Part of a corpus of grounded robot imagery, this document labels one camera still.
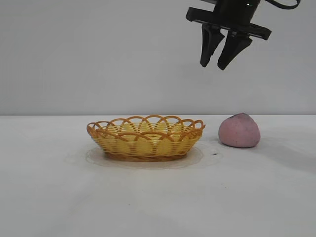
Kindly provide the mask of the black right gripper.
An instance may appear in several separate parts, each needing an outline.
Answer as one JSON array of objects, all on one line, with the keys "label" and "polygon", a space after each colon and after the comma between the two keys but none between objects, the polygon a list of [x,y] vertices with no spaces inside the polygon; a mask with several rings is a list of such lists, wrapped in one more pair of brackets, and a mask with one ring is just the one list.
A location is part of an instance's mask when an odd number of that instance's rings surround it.
[{"label": "black right gripper", "polygon": [[259,5],[258,0],[215,0],[213,11],[189,7],[186,19],[202,23],[200,64],[206,67],[211,56],[225,37],[220,29],[229,30],[217,66],[225,70],[230,62],[249,47],[249,36],[267,40],[271,30],[251,23]]}]

